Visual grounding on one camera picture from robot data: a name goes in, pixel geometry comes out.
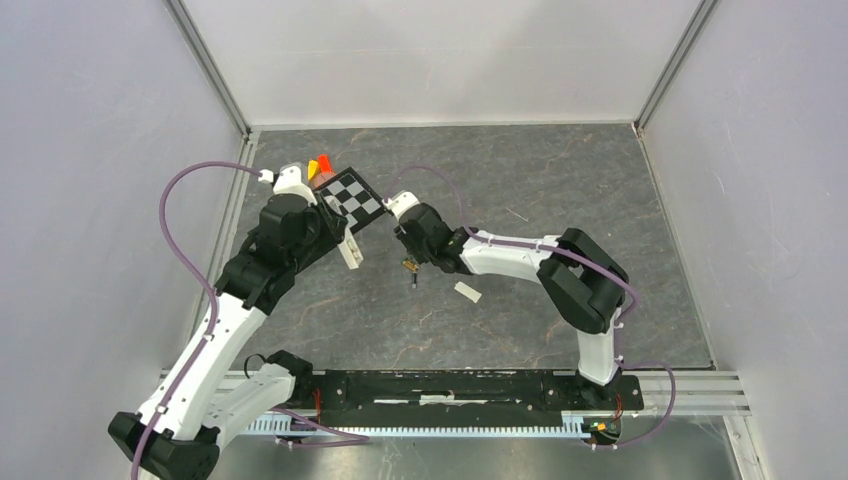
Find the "white remote control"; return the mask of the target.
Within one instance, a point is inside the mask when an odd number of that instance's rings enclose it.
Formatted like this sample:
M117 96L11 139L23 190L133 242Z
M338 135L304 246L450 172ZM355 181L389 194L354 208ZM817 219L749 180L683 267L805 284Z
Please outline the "white remote control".
M346 234L343 240L337 245L337 248L350 270L360 267L364 260L364 255L352 235Z

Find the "white battery cover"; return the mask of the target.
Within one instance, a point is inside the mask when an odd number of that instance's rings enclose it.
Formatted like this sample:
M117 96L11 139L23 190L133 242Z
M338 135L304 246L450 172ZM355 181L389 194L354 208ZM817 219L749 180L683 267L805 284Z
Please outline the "white battery cover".
M478 303L482 297L479 291L461 281L455 284L454 290L473 303Z

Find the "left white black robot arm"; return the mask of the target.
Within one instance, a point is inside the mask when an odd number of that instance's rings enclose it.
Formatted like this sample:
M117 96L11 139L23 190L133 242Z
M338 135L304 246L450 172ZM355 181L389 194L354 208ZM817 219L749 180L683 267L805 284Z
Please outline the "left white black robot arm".
M314 394L310 362L267 358L230 393L215 393L239 351L294 285L297 274L336 248L360 252L335 197L274 195L214 285L203 321L158 389L136 412L119 412L108 433L131 461L131 478L206 479L232 438L260 415Z

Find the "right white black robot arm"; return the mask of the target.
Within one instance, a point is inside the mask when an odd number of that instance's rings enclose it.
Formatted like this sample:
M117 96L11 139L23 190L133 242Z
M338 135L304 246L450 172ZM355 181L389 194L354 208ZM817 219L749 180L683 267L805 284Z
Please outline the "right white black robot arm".
M577 331L580 400L602 408L618 393L620 366L613 324L622 314L627 273L585 232L569 228L542 239L452 229L426 203L389 209L395 235L419 264L447 274L499 275L541 285L560 316Z

